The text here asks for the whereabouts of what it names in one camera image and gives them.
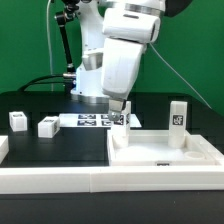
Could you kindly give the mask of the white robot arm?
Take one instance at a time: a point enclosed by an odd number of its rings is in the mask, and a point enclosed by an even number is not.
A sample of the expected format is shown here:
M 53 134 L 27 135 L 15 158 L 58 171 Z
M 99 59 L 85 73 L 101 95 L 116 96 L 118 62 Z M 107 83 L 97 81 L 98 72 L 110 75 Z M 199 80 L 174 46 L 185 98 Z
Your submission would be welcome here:
M 76 67 L 66 49 L 67 74 L 77 99 L 109 103 L 117 121 L 136 81 L 142 55 L 158 36 L 163 17 L 174 17 L 193 0 L 62 0 L 64 24 L 77 18 L 82 63 Z

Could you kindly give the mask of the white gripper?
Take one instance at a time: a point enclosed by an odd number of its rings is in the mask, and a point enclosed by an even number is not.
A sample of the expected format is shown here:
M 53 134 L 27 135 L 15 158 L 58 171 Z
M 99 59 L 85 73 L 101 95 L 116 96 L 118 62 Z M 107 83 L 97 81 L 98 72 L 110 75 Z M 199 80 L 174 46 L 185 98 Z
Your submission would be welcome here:
M 156 15 L 124 9 L 106 10 L 102 32 L 105 35 L 101 85 L 110 96 L 108 117 L 118 121 L 126 107 L 125 100 L 138 75 L 141 56 L 148 43 L 159 34 L 161 20 Z

